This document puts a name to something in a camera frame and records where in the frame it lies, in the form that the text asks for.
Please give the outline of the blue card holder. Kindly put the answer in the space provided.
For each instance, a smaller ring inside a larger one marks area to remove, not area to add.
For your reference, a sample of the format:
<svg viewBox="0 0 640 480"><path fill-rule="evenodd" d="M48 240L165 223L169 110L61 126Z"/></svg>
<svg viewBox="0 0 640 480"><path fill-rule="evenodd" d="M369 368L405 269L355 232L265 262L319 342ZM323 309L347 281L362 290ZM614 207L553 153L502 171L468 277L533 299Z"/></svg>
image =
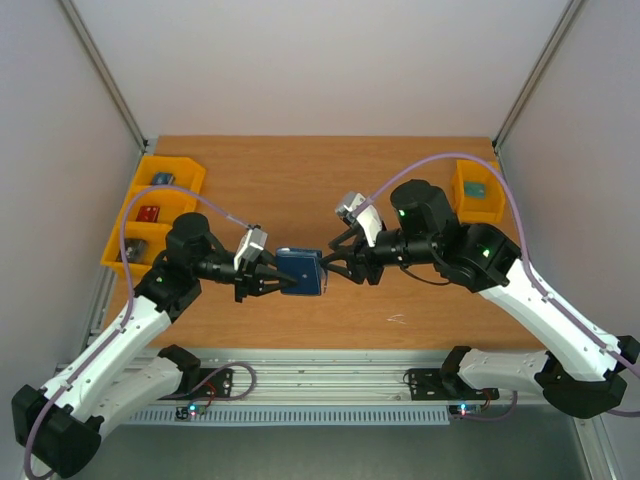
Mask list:
<svg viewBox="0 0 640 480"><path fill-rule="evenodd" d="M278 270L295 280L293 286L283 288L281 293L289 296L321 296L328 284L326 270L321 266L322 257L319 249L277 249L275 258Z"/></svg>

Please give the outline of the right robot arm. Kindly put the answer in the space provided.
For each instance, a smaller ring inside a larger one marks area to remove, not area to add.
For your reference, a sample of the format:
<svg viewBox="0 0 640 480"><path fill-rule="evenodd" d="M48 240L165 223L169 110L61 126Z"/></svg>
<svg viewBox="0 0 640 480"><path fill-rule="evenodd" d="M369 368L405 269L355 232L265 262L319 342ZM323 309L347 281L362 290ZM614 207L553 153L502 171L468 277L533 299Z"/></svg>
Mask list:
<svg viewBox="0 0 640 480"><path fill-rule="evenodd" d="M570 306L498 228L460 222L441 188L412 179L396 187L390 201L395 230L362 194L343 197L335 212L348 228L329 244L322 260L328 271L376 285L388 267L431 265L445 283L498 306L544 346L528 354L453 348L439 370L450 398L502 389L540 395L575 418L618 413L627 389L621 373L639 357L636 339L612 335Z"/></svg>

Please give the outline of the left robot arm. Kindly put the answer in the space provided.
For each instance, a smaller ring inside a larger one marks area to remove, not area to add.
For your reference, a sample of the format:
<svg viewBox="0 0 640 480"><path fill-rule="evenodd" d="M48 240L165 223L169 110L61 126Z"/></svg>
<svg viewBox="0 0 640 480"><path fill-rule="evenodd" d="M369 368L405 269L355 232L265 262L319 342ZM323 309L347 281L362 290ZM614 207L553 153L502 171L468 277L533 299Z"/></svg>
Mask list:
<svg viewBox="0 0 640 480"><path fill-rule="evenodd" d="M117 378L196 300L202 281L233 286L236 301L295 285L294 277L277 269L266 240L264 231L250 227L231 253L204 215L177 217L165 250L109 327L65 371L38 389L23 386L12 398L26 478L72 477L109 434L144 406L165 396L195 395L202 381L199 361L177 346L162 350L127 379Z"/></svg>

